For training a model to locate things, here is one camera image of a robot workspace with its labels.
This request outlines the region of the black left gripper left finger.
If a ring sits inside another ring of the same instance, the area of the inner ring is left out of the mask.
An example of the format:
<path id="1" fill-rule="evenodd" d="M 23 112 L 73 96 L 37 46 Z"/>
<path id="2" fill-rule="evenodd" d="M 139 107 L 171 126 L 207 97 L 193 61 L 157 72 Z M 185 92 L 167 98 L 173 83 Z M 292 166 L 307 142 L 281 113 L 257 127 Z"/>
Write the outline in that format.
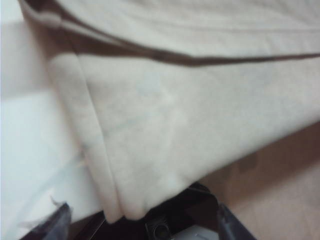
<path id="1" fill-rule="evenodd" d="M 72 210 L 64 202 L 45 221 L 33 227 L 24 240 L 67 240 L 72 220 Z"/>

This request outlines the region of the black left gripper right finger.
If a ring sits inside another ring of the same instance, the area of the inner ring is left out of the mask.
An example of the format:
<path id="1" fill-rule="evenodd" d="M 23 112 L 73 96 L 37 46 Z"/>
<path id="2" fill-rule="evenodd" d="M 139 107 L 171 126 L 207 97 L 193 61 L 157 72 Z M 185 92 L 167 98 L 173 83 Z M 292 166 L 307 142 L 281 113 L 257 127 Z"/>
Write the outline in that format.
<path id="1" fill-rule="evenodd" d="M 257 239 L 223 203 L 219 204 L 217 210 L 217 225 L 220 240 Z"/>

